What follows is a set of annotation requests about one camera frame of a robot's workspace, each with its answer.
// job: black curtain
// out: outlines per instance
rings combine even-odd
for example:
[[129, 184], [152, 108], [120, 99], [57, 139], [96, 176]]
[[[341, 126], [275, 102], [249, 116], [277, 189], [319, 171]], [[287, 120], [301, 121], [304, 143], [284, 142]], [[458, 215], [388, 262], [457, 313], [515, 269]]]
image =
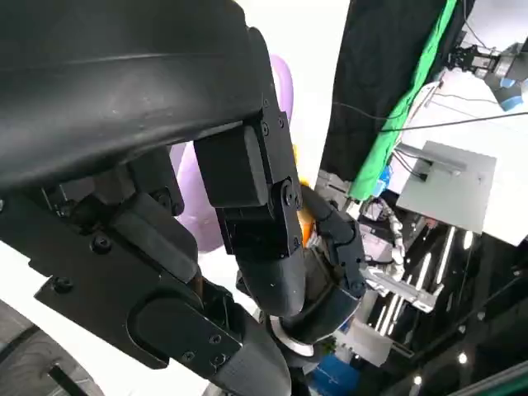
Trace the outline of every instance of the black curtain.
[[[467, 13], [474, 0], [467, 0]], [[446, 0], [352, 0], [334, 80], [333, 101], [387, 117], [411, 87], [423, 48]], [[440, 72], [464, 25], [462, 2], [442, 37], [429, 79]], [[377, 120], [332, 105], [321, 168], [353, 181], [382, 128]]]

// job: screw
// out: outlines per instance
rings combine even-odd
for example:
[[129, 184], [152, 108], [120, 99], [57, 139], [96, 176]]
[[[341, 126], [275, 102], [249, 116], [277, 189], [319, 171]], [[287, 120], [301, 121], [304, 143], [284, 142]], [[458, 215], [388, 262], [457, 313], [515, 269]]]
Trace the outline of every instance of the screw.
[[290, 206], [291, 203], [294, 201], [294, 193], [291, 190], [291, 186], [287, 185], [284, 189], [284, 202], [287, 206]]
[[213, 367], [220, 367], [223, 363], [225, 363], [225, 361], [228, 359], [228, 357], [225, 355], [225, 354], [220, 354], [220, 355], [217, 355], [215, 356], [211, 361], [211, 365]]
[[362, 291], [364, 286], [365, 285], [363, 285], [363, 282], [354, 282], [351, 288], [352, 288], [352, 291], [356, 293], [356, 292]]
[[166, 192], [158, 192], [154, 194], [153, 197], [161, 206], [163, 206], [165, 209], [171, 209], [172, 206], [172, 200], [169, 194]]
[[107, 254], [111, 248], [112, 244], [110, 240], [104, 235], [97, 235], [90, 245], [90, 248], [94, 253], [97, 254]]
[[183, 363], [189, 363], [190, 361], [192, 361], [195, 358], [195, 356], [196, 356], [195, 352], [187, 351], [183, 355], [181, 355], [181, 361]]
[[211, 336], [209, 338], [209, 344], [217, 345], [217, 344], [220, 344], [221, 341], [222, 341], [222, 336], [220, 336], [219, 334], [215, 334], [214, 336]]
[[51, 287], [56, 293], [59, 293], [60, 295], [65, 295], [66, 293], [72, 291], [73, 283], [68, 278], [57, 277], [53, 279]]
[[262, 122], [261, 127], [262, 127], [262, 133], [264, 134], [264, 136], [268, 136], [270, 134], [270, 127], [267, 126], [267, 123]]

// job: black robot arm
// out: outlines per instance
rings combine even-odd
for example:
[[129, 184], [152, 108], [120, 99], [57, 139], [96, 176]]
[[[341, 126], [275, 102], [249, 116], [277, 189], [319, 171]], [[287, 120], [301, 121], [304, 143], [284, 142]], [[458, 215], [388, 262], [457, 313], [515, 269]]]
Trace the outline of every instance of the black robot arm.
[[316, 216], [337, 238], [330, 266], [346, 265], [314, 292], [314, 268], [330, 266], [306, 264], [309, 191], [260, 33], [228, 0], [25, 0], [0, 18], [13, 49], [0, 56], [0, 239], [49, 277], [35, 297], [148, 367], [174, 359], [232, 394], [290, 395], [282, 344], [201, 275], [167, 150], [195, 141], [226, 250], [266, 315], [306, 343], [350, 317], [362, 249], [346, 246], [361, 238]]

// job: metal bar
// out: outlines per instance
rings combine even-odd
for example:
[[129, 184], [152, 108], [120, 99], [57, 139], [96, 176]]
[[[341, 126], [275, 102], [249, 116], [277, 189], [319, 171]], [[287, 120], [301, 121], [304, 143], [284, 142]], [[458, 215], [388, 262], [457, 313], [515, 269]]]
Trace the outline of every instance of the metal bar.
[[75, 384], [75, 381], [69, 378], [58, 365], [54, 365], [51, 370], [48, 371], [48, 375], [64, 390], [64, 392], [69, 394], [69, 396], [88, 396], [88, 394], [84, 392], [79, 385]]
[[483, 379], [465, 389], [449, 394], [449, 396], [472, 396], [474, 394], [482, 394], [484, 391], [496, 388], [512, 380], [516, 380], [525, 374], [528, 374], [528, 361], [520, 363], [519, 365], [514, 365], [507, 370], [492, 375], [487, 379]]
[[397, 281], [383, 272], [374, 273], [370, 267], [361, 270], [361, 274], [368, 281], [373, 281], [383, 286], [385, 289], [399, 295], [421, 311], [427, 313], [435, 308], [436, 298], [440, 294], [439, 291], [431, 295], [425, 290], [417, 290], [414, 286], [408, 285], [404, 281]]
[[462, 163], [460, 161], [442, 157], [436, 153], [430, 153], [428, 151], [424, 151], [404, 143], [398, 144], [397, 150], [401, 151], [402, 153], [409, 154], [412, 157], [418, 157], [419, 159], [432, 161], [440, 167], [444, 168], [446, 171], [453, 172], [454, 174], [460, 174], [461, 172], [465, 172], [468, 168], [465, 163]]

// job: black tire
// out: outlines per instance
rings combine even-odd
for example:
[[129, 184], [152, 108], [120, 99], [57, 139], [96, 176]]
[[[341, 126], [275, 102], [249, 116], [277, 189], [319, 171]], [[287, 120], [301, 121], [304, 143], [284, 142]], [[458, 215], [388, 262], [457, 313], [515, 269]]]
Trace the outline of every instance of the black tire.
[[0, 395], [68, 396], [47, 375], [54, 365], [89, 396], [104, 396], [57, 342], [0, 300]]

